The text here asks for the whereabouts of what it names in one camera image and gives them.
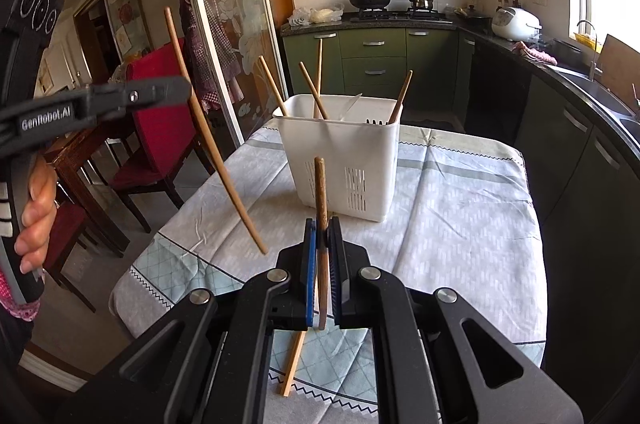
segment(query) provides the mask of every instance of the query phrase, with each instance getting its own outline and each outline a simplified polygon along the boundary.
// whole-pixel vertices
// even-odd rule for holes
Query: kitchen countertop
[[[494,35],[487,35],[470,28],[456,16],[448,16],[447,19],[453,22],[446,25],[438,22],[428,22],[424,20],[382,20],[351,22],[348,20],[333,23],[320,23],[309,26],[283,25],[280,28],[282,37],[295,36],[300,34],[312,34],[326,30],[351,30],[353,28],[428,28],[433,30],[459,30],[471,35],[476,42],[480,42],[492,49],[497,49],[504,57],[509,57],[516,61],[521,67],[531,71],[531,73],[542,79],[560,95],[569,100],[585,115],[594,126],[596,126],[610,140],[613,146],[621,153],[626,163],[633,169],[640,178],[640,144],[622,127],[620,122],[603,106],[590,97],[580,87],[562,76],[557,71],[552,70],[543,63],[534,63],[521,55],[513,52],[515,42],[507,41]],[[551,38],[542,36],[543,49]]]

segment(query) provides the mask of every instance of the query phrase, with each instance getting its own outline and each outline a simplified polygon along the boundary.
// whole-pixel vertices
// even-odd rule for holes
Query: human hand
[[[49,233],[56,217],[57,180],[54,169],[38,156],[29,177],[31,200],[22,211],[24,230],[15,240],[15,252],[22,256],[20,271],[23,274],[41,267],[47,256]]]

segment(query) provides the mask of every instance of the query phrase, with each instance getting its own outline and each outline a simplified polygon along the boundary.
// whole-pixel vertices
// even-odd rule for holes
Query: table
[[[124,252],[129,238],[104,212],[100,204],[78,176],[78,169],[108,138],[126,138],[134,131],[130,117],[116,121],[101,122],[94,128],[72,135],[66,141],[56,141],[44,157],[51,164],[72,200],[87,212],[100,231],[97,234],[110,248]]]
[[[197,287],[214,294],[273,267],[303,239],[314,210],[295,192],[274,121],[226,161],[238,193],[270,249],[260,254],[217,175],[154,236],[111,294],[134,336]],[[502,143],[402,126],[394,201],[382,223],[341,216],[345,240],[408,287],[449,286],[538,365],[546,332],[540,229],[522,156]],[[265,422],[371,422],[377,413],[368,330],[310,330],[288,398],[276,394],[292,332],[276,331]]]

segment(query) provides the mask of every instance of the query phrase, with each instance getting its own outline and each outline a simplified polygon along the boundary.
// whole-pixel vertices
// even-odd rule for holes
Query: pink clothing
[[[2,305],[13,317],[17,317],[23,321],[33,321],[35,316],[38,314],[40,300],[36,299],[26,305],[17,305],[11,295],[11,290],[9,290],[6,278],[2,271],[0,271],[0,305]]]

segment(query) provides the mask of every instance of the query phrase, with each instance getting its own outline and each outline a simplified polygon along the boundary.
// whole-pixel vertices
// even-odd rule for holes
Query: sink
[[[632,117],[634,112],[631,111],[622,100],[618,99],[610,91],[608,91],[600,83],[589,78],[577,71],[567,70],[566,68],[559,68],[558,66],[549,66],[554,71],[557,71],[565,79],[570,80],[578,88],[587,93],[593,100],[598,102],[601,106],[611,110],[619,115],[625,115]]]
[[[636,139],[636,142],[640,143],[640,123],[633,119],[620,119],[620,123]]]

